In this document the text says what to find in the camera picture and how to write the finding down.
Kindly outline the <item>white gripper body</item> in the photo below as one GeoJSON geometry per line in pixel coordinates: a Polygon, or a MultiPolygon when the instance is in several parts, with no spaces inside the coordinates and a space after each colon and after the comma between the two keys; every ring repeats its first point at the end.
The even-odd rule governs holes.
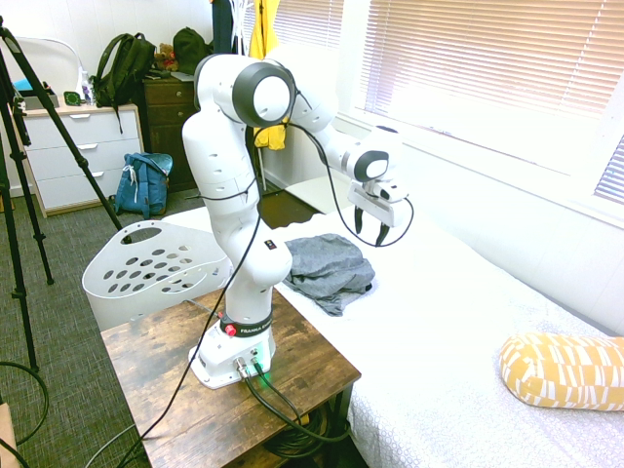
{"type": "Polygon", "coordinates": [[[352,181],[347,199],[356,208],[374,216],[383,224],[389,227],[399,225],[399,199],[387,183],[375,180],[352,181]]]}

